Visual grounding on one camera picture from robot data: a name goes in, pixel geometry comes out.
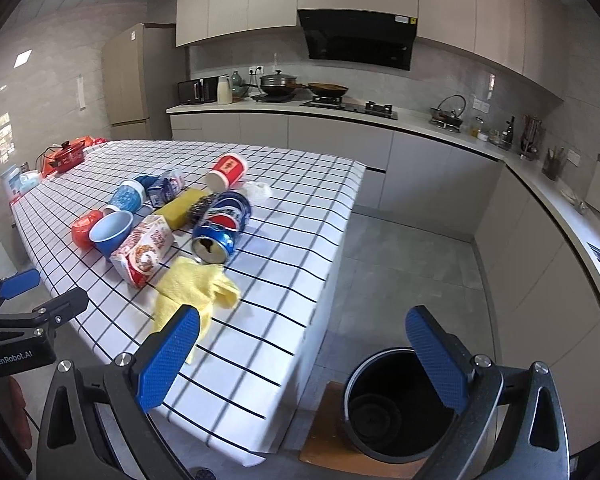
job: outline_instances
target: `screw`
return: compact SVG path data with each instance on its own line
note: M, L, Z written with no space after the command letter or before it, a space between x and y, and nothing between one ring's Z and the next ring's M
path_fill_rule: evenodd
M477 356L474 356L474 363L480 368L489 368L493 364L491 359L484 354L478 354Z
M71 370L71 361L60 361L58 363L58 371L59 372L68 372Z
M118 366L126 366L131 362L131 354L127 352L122 352L122 354L118 354L114 360Z
M534 370L542 375L549 373L549 367L542 361L536 361L534 363Z

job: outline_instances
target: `blue gripper pad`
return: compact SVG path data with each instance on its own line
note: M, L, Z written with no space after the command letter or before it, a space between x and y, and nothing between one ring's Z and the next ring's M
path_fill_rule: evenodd
M187 355L198 339L200 314L195 308L188 307L175 327L170 327L170 324L171 322L160 331L160 335L164 336L165 330L170 330L170 333L164 337L158 350L138 374L136 399L145 413L160 406L166 397Z
M24 272L14 274L10 278L4 279L0 286L0 297L4 300L10 300L17 295L38 286L39 283L40 273L36 269L25 270Z
M440 400L446 407L461 413L469 398L468 362L458 362L456 352L450 348L450 335L426 307L415 306L408 311L405 327L407 338Z

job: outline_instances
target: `pepsi can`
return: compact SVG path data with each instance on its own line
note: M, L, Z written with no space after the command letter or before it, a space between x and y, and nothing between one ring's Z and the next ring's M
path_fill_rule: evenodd
M238 236L251 218L249 201L237 191L218 194L193 228L192 250L202 262L224 264L235 250Z

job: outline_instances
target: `black trash can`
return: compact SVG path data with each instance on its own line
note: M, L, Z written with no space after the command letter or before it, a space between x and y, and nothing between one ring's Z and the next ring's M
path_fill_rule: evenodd
M429 456L455 417L440 401L412 348L389 348L356 368L344 390L349 441L380 462Z

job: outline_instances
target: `blue paper cup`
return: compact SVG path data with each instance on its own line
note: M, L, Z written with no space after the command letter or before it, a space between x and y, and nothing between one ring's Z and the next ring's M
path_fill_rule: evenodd
M114 211L101 218L89 231L89 240L108 260L125 238L129 236L134 222L133 213L129 211Z
M142 207L142 203L146 200L146 192L144 187L135 180L125 180L113 194L111 202L109 202L102 212L109 215L115 211L131 211L135 213Z

